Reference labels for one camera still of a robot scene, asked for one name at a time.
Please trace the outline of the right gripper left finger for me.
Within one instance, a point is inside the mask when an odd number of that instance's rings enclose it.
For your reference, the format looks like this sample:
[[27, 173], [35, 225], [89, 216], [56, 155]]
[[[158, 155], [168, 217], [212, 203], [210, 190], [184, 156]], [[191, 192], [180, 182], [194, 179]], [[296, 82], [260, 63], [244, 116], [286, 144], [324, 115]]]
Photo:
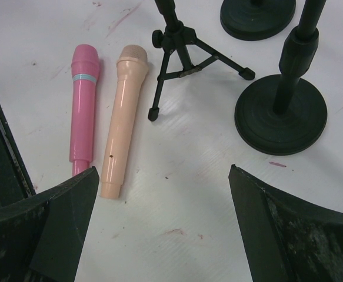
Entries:
[[0, 281], [74, 281], [96, 200], [95, 167], [0, 208]]

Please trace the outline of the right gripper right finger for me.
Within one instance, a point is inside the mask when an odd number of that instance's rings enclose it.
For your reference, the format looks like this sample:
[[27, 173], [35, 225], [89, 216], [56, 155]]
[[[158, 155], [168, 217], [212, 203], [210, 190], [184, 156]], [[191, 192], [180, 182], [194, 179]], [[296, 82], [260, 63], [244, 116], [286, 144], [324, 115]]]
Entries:
[[236, 165], [229, 184], [253, 281], [343, 281], [343, 213]]

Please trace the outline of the black round-base stand front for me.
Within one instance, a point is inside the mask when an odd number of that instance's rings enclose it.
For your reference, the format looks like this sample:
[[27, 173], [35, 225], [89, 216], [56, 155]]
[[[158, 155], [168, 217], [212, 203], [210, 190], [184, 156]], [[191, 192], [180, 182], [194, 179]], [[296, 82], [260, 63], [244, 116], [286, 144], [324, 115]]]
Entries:
[[317, 24], [325, 1], [306, 1], [299, 24], [286, 38], [278, 75], [251, 83], [238, 98], [235, 126], [255, 150], [288, 156], [312, 146], [328, 118], [321, 92], [302, 76], [309, 70], [319, 45]]

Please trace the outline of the black round-base stand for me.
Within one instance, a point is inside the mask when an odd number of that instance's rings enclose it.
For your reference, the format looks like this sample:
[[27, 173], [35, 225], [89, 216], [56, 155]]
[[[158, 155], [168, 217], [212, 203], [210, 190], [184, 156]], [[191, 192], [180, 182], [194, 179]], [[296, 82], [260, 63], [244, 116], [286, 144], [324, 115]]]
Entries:
[[260, 41], [284, 30], [295, 8], [295, 0], [226, 0], [221, 5], [220, 21], [230, 36], [243, 41]]
[[325, 1], [306, 1], [299, 24], [286, 38], [278, 75], [251, 83], [238, 98], [235, 126], [255, 150], [288, 156], [312, 146], [328, 118], [321, 92], [302, 76], [309, 70], [319, 45], [317, 24]]

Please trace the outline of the pink toy microphone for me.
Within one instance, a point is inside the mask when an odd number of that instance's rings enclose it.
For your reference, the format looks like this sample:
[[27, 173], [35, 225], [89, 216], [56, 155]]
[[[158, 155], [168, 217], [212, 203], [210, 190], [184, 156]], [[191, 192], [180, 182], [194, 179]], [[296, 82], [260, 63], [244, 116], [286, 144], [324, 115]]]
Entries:
[[88, 44], [75, 48], [71, 73], [73, 80], [69, 161], [72, 175], [87, 168], [93, 159], [95, 94], [100, 73], [97, 50]]

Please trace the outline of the black tripod shock-mount stand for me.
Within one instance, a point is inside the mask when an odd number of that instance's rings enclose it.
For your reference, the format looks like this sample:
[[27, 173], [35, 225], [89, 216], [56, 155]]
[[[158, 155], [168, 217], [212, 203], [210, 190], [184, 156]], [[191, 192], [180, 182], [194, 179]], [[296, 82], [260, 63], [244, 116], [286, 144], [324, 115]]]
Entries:
[[[164, 31], [158, 29], [152, 33], [152, 44], [154, 48], [162, 49], [164, 55], [160, 72], [157, 77], [154, 101], [148, 112], [148, 120], [154, 122], [158, 118], [159, 101], [161, 98], [162, 88], [166, 80], [183, 78], [185, 76], [200, 72], [215, 61], [221, 61], [230, 68], [236, 70], [239, 76], [245, 80], [253, 80], [255, 78], [255, 72], [253, 70], [240, 66], [230, 58], [226, 57], [216, 49], [198, 39], [195, 30], [185, 26], [182, 21], [177, 18], [174, 1], [158, 0], [155, 3], [159, 13], [165, 20], [166, 27]], [[194, 65], [187, 49], [188, 45], [195, 45], [199, 47], [210, 54], [210, 57], [201, 63]], [[175, 52], [178, 54], [182, 69], [177, 72], [168, 73], [167, 69], [169, 59]]]

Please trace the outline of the black round-base stand rear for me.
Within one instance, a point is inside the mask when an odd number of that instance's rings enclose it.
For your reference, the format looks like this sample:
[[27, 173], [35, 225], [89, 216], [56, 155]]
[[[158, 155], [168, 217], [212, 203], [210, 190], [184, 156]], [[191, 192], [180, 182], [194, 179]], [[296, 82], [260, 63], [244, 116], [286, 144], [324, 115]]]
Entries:
[[221, 5], [220, 21], [230, 36], [243, 41], [260, 41], [284, 30], [295, 8], [295, 0], [226, 0]]

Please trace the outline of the peach toy microphone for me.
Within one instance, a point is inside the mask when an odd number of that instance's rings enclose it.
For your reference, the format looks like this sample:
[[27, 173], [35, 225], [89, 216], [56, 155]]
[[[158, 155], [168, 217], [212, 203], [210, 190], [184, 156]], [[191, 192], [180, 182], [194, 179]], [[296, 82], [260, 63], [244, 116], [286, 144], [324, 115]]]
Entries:
[[101, 173], [100, 196], [106, 199], [117, 199], [124, 183], [139, 93], [148, 73], [145, 49], [125, 46], [116, 68], [118, 82]]

